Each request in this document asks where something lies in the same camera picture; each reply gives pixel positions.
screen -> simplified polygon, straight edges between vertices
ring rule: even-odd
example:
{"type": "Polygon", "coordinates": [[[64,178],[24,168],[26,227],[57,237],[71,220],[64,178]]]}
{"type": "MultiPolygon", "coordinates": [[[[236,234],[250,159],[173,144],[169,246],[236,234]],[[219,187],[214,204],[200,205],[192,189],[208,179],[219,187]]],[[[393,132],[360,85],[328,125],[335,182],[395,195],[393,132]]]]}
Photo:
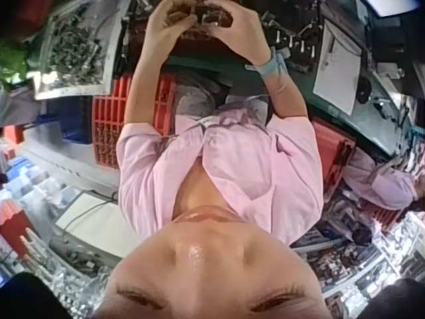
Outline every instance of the screen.
{"type": "Polygon", "coordinates": [[[421,7],[421,0],[365,0],[379,17],[401,15],[421,7]]]}

woman's left hand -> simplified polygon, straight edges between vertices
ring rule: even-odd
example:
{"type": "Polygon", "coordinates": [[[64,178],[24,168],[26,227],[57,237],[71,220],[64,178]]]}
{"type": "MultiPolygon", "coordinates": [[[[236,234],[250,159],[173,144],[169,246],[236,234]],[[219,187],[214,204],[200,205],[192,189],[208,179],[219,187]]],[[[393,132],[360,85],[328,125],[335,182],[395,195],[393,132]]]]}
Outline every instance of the woman's left hand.
{"type": "Polygon", "coordinates": [[[197,22],[197,16],[191,15],[169,26],[169,11],[176,5],[195,3],[195,0],[162,0],[158,4],[147,24],[141,59],[148,63],[157,62],[160,66],[167,60],[180,35],[197,22]]]}

woman's right hand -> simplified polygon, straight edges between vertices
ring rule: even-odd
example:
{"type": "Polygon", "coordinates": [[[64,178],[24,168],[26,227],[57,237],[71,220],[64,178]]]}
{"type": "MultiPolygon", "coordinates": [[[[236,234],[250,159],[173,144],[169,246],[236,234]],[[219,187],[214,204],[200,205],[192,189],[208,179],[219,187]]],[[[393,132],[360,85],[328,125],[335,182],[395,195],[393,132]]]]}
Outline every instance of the woman's right hand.
{"type": "Polygon", "coordinates": [[[232,51],[253,65],[262,66],[272,58],[257,12],[231,0],[208,0],[205,4],[222,7],[233,17],[230,28],[207,26],[213,37],[220,39],[232,51]]]}

lip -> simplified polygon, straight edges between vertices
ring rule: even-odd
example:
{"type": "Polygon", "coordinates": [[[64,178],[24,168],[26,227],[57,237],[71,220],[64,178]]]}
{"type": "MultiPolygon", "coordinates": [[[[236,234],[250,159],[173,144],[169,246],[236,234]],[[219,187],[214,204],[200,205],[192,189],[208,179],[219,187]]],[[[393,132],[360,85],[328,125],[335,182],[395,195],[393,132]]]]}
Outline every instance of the lip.
{"type": "Polygon", "coordinates": [[[218,223],[244,223],[245,221],[237,214],[216,207],[199,207],[194,211],[181,215],[175,223],[200,223],[202,221],[211,220],[218,223]]]}

pink shirt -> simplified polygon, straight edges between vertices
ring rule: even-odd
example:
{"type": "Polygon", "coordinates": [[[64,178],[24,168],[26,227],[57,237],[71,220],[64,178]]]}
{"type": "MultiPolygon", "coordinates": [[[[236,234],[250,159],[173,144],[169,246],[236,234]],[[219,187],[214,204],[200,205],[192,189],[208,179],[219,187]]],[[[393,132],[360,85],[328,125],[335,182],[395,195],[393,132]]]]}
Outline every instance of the pink shirt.
{"type": "Polygon", "coordinates": [[[320,218],[321,162],[307,118],[273,116],[265,128],[247,109],[208,118],[205,128],[176,116],[178,135],[167,141],[149,124],[127,124],[117,144],[119,202],[143,239],[171,222],[177,192],[202,156],[206,173],[245,220],[286,244],[320,218]]]}
{"type": "Polygon", "coordinates": [[[417,200],[410,174],[389,167],[370,183],[368,177],[375,168],[373,159],[357,148],[343,169],[344,181],[358,196],[390,211],[404,209],[417,200]]]}

